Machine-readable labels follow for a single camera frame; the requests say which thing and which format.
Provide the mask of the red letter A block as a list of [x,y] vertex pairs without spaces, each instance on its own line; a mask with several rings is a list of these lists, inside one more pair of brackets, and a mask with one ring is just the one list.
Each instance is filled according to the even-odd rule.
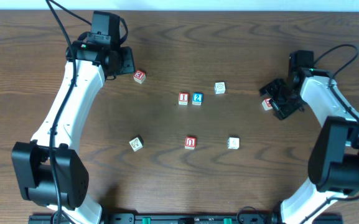
[[271,110],[273,108],[269,101],[270,101],[270,98],[265,98],[263,100],[263,102],[261,103],[265,111]]

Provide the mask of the red letter I block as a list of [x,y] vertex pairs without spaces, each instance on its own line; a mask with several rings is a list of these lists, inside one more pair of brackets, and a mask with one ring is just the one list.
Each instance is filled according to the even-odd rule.
[[179,93],[179,105],[188,105],[189,103],[189,94],[185,92]]

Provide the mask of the blue number 2 block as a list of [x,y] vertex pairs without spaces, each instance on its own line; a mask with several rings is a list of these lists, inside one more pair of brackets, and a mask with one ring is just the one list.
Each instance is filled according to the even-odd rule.
[[203,101],[203,94],[202,93],[194,93],[192,96],[192,104],[200,106]]

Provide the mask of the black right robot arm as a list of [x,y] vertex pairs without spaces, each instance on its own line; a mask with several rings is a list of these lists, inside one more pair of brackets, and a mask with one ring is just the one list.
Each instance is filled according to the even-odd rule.
[[312,223],[336,202],[359,200],[359,112],[327,70],[300,68],[288,81],[275,79],[260,95],[280,120],[309,105],[321,125],[308,161],[308,178],[283,200],[266,223]]

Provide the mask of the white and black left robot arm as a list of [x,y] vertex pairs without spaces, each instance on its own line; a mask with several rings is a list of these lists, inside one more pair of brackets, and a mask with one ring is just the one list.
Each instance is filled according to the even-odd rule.
[[74,223],[99,223],[102,207],[88,194],[89,174],[78,156],[82,130],[95,96],[110,75],[135,71],[130,47],[73,43],[63,82],[30,142],[17,142],[12,163],[24,200],[56,210]]

